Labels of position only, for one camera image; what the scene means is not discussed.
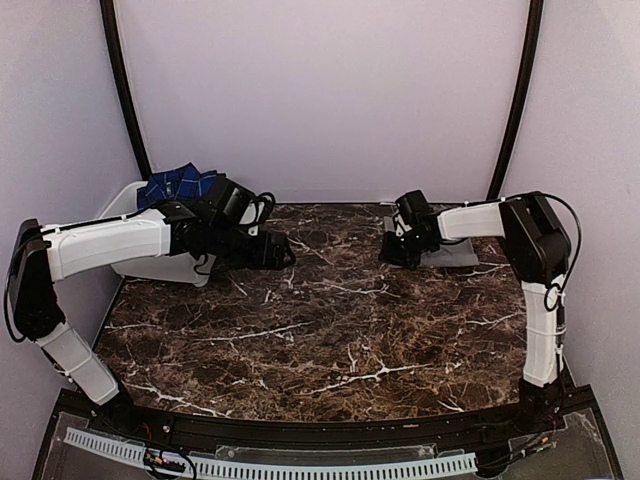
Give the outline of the grey long sleeve shirt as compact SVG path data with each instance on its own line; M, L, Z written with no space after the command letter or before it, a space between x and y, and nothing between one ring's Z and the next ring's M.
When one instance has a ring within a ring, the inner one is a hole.
M475 267L479 265L479 258L476 255L472 242L465 240L456 245L442 245L438 251L423 252L419 262L411 262L402 251L400 240L396 236L394 223L391 216L383 218L384 234L379 260L385 263L415 269L425 268L463 268Z

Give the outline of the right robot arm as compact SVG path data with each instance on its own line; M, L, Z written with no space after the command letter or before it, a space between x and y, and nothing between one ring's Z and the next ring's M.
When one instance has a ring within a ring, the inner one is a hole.
M410 270L428 264L467 266L469 240L497 239L524 293L522 377L537 388L554 384L564 369L564 295L579 252L550 204L553 199L534 191L438 212L414 190L398 198L395 213L386 218L379 255Z

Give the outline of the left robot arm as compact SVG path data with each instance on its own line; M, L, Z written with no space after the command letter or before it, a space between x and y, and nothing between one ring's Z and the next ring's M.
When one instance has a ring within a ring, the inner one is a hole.
M205 285L215 261L233 269L282 270L295 255L286 235L266 228L274 199L162 200L86 220L22 221L6 256L1 313L8 337L29 342L60 367L120 436L141 427L140 412L92 346L120 277Z

